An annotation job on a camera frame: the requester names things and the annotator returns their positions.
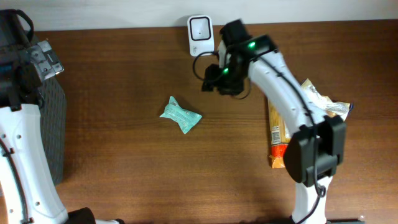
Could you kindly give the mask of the mint green tissue packet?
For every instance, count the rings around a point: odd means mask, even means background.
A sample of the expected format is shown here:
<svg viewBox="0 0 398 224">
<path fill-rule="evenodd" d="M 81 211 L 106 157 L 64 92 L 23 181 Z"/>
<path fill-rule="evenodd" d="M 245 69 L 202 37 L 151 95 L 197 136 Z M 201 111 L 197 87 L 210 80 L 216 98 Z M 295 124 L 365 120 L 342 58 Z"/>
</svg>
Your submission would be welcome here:
<svg viewBox="0 0 398 224">
<path fill-rule="evenodd" d="M 177 100 L 171 96 L 160 118 L 175 121 L 182 133 L 187 134 L 202 119 L 202 115 L 182 108 Z"/>
</svg>

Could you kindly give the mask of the red orange pasta packet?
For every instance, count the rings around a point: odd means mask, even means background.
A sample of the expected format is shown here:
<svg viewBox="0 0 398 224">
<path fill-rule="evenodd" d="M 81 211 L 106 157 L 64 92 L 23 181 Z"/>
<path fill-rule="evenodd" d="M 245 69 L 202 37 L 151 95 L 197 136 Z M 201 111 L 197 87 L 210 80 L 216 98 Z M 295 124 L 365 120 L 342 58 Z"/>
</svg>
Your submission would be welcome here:
<svg viewBox="0 0 398 224">
<path fill-rule="evenodd" d="M 285 121 L 270 100 L 268 100 L 268 112 L 271 132 L 271 167 L 273 169 L 285 168 L 284 153 L 291 140 L 290 132 Z"/>
</svg>

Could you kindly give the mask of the yellow white snack bag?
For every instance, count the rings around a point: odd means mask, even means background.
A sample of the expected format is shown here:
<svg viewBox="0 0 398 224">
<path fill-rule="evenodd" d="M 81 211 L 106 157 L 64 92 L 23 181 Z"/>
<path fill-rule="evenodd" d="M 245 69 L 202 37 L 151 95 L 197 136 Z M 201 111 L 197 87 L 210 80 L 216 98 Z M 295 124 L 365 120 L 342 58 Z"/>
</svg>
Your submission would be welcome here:
<svg viewBox="0 0 398 224">
<path fill-rule="evenodd" d="M 328 96 L 321 95 L 309 79 L 306 79 L 302 82 L 301 89 L 311 102 L 313 102 L 317 107 L 326 111 L 330 117 L 338 115 L 343 121 L 345 121 L 349 112 L 353 108 L 353 105 L 350 103 L 333 101 Z"/>
</svg>

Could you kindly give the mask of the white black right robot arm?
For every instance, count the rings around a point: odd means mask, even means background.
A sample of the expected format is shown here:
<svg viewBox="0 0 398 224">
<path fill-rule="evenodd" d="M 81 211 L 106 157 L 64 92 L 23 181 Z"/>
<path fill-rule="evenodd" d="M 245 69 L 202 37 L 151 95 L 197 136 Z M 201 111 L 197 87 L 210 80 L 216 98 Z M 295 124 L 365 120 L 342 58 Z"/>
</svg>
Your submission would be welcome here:
<svg viewBox="0 0 398 224">
<path fill-rule="evenodd" d="M 268 35 L 251 36 L 242 20 L 224 25 L 215 55 L 219 64 L 205 70 L 202 91 L 237 96 L 249 79 L 284 119 L 292 139 L 283 160 L 295 182 L 291 223 L 327 223 L 328 187 L 343 162 L 346 125 L 329 116 L 301 89 L 282 53 Z"/>
</svg>

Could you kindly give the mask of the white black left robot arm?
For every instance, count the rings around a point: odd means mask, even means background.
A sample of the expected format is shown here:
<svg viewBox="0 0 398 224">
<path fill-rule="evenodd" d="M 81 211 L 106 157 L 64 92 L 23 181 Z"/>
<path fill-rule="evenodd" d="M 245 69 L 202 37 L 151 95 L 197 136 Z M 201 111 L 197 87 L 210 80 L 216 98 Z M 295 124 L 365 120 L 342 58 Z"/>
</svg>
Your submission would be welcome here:
<svg viewBox="0 0 398 224">
<path fill-rule="evenodd" d="M 34 40 L 24 11 L 1 10 L 1 190 L 8 223 L 99 223 L 87 207 L 67 211 L 45 155 L 39 89 L 63 71 L 49 42 Z"/>
</svg>

